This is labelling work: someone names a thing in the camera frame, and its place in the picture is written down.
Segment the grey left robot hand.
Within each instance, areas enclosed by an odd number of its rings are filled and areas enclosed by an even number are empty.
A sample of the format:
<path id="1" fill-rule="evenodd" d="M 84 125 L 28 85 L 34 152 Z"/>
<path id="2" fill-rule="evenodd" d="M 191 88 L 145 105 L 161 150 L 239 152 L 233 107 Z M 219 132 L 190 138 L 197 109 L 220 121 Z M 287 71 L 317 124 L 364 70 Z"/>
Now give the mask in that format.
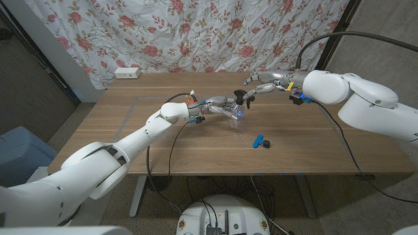
<path id="1" fill-rule="evenodd" d="M 223 114 L 233 120 L 238 120 L 243 113 L 241 107 L 233 98 L 215 96 L 198 103 L 188 104 L 189 117 L 194 118 L 203 114 Z"/>

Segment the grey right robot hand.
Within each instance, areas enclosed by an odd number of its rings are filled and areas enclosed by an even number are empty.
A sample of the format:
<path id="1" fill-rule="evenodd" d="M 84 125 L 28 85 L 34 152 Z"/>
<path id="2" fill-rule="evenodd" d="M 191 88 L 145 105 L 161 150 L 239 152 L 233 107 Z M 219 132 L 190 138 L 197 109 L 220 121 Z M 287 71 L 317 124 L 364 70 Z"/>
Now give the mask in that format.
<path id="1" fill-rule="evenodd" d="M 302 88 L 303 82 L 309 72 L 307 71 L 289 71 L 274 70 L 265 72 L 252 72 L 246 79 L 244 85 L 251 82 L 260 82 L 261 85 L 249 90 L 243 99 L 249 99 L 258 94 L 265 94 L 279 89 L 280 91 L 295 91 Z"/>

